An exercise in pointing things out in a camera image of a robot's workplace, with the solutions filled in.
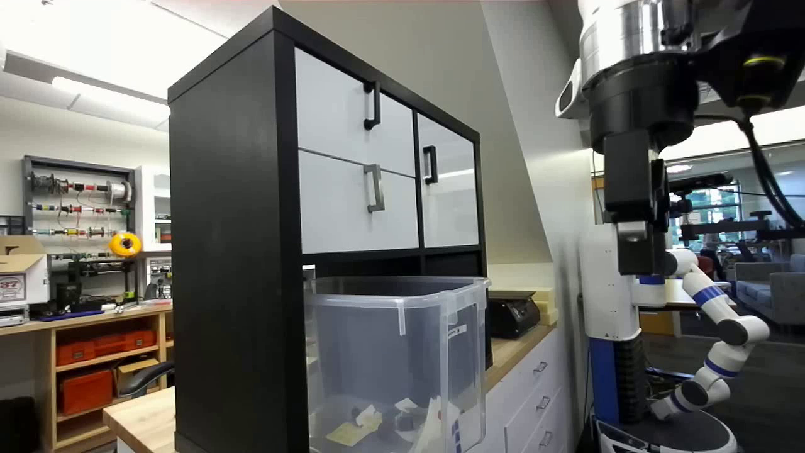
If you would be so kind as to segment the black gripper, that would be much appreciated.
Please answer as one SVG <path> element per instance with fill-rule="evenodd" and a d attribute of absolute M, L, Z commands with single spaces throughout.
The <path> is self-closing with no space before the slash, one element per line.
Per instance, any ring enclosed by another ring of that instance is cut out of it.
<path fill-rule="evenodd" d="M 615 228 L 622 274 L 663 271 L 663 165 L 646 131 L 603 137 L 603 206 Z"/>

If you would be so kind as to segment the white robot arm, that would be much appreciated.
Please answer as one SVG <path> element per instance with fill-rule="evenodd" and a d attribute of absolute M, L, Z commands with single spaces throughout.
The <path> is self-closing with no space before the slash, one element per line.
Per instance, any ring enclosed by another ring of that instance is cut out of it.
<path fill-rule="evenodd" d="M 555 97 L 603 155 L 603 206 L 623 274 L 666 274 L 662 150 L 687 141 L 700 89 L 752 117 L 784 106 L 805 63 L 802 0 L 579 0 L 581 32 Z"/>

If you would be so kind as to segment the white mobile robot with arm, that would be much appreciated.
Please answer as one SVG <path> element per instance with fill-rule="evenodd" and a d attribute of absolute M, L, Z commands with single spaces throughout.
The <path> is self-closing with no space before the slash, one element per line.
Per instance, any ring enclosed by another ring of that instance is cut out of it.
<path fill-rule="evenodd" d="M 605 132 L 602 149 L 603 208 L 581 240 L 593 389 L 583 453 L 739 453 L 736 432 L 710 407 L 731 398 L 731 380 L 769 326 L 739 313 L 695 252 L 666 247 L 663 164 L 651 155 L 651 135 Z M 716 329 L 688 373 L 646 360 L 641 317 L 673 301 L 700 310 Z"/>

